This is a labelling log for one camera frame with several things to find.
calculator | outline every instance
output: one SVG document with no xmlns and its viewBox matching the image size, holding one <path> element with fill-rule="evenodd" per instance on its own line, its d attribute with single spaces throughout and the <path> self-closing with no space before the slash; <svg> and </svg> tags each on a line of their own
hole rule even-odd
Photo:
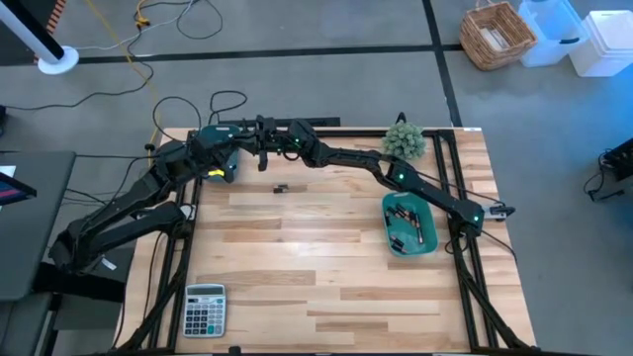
<svg viewBox="0 0 633 356">
<path fill-rule="evenodd" d="M 226 329 L 226 289 L 219 284 L 187 286 L 185 337 L 222 337 Z"/>
</svg>

calculator display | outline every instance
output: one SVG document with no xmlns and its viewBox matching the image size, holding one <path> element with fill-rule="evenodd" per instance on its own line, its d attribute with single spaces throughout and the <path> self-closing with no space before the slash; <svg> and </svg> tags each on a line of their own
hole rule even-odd
<svg viewBox="0 0 633 356">
<path fill-rule="evenodd" d="M 203 287 L 190 288 L 187 292 L 190 296 L 221 296 L 224 291 L 222 287 Z"/>
</svg>

black robotic arm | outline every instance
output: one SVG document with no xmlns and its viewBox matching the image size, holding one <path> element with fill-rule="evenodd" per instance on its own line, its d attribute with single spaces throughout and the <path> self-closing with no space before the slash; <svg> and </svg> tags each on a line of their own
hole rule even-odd
<svg viewBox="0 0 633 356">
<path fill-rule="evenodd" d="M 472 201 L 458 200 L 424 181 L 405 161 L 376 150 L 332 148 L 321 142 L 314 129 L 303 121 L 293 122 L 286 131 L 278 131 L 274 119 L 257 118 L 254 131 L 244 130 L 224 142 L 209 142 L 191 132 L 186 142 L 170 141 L 156 151 L 155 162 L 130 190 L 94 213 L 71 222 L 59 234 L 49 256 L 57 268 L 81 273 L 92 268 L 105 252 L 152 231 L 173 232 L 174 226 L 186 220 L 169 193 L 210 170 L 221 169 L 224 179 L 233 180 L 232 169 L 226 166 L 237 149 L 259 155 L 259 170 L 267 168 L 267 153 L 296 153 L 310 168 L 339 165 L 366 169 L 385 187 L 416 194 L 446 211 L 463 229 L 479 235 L 484 210 Z M 389 163 L 384 173 L 381 162 Z M 143 218 L 111 227 L 135 212 L 156 206 Z"/>
</svg>

green plant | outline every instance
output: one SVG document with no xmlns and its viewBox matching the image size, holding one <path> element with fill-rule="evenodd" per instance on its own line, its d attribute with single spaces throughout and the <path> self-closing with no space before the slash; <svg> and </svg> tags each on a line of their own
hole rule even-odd
<svg viewBox="0 0 633 356">
<path fill-rule="evenodd" d="M 402 159 L 420 158 L 426 149 L 422 128 L 414 124 L 397 122 L 383 137 L 385 153 Z"/>
</svg>

desk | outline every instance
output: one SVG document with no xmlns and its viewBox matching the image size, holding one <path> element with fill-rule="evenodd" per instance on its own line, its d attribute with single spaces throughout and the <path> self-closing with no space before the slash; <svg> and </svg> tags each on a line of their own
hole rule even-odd
<svg viewBox="0 0 633 356">
<path fill-rule="evenodd" d="M 0 165 L 15 165 L 14 177 L 38 191 L 0 211 L 0 301 L 17 301 L 31 291 L 74 160 L 74 152 L 0 155 Z"/>
<path fill-rule="evenodd" d="M 184 139 L 187 130 L 167 132 Z M 482 132 L 455 130 L 454 136 L 466 187 L 496 197 Z M 381 147 L 378 138 L 322 140 L 347 148 Z M 438 177 L 433 145 L 428 146 L 412 164 Z M 447 149 L 443 151 L 451 167 Z M 290 192 L 273 195 L 272 186 L 280 183 L 289 184 Z M 382 223 L 381 200 L 387 193 L 363 170 L 310 169 L 270 154 L 268 170 L 257 172 L 257 158 L 242 152 L 233 184 L 204 184 L 187 275 L 187 284 L 227 286 L 226 335 L 188 339 L 180 329 L 176 351 L 226 352 L 231 345 L 241 346 L 243 352 L 469 350 L 453 257 L 443 249 L 449 240 L 446 214 L 432 208 L 440 240 L 435 253 L 395 257 Z M 486 222 L 485 229 L 509 243 L 504 222 Z M 137 241 L 120 344 L 142 320 L 150 268 L 150 304 L 155 299 L 166 238 L 150 267 L 155 240 L 152 234 Z M 478 241 L 491 302 L 516 334 L 533 344 L 512 256 L 486 237 Z M 179 252 L 174 258 L 178 261 Z M 474 314 L 480 343 L 486 345 L 476 303 Z M 166 343 L 170 318 L 168 305 L 159 346 Z"/>
</svg>

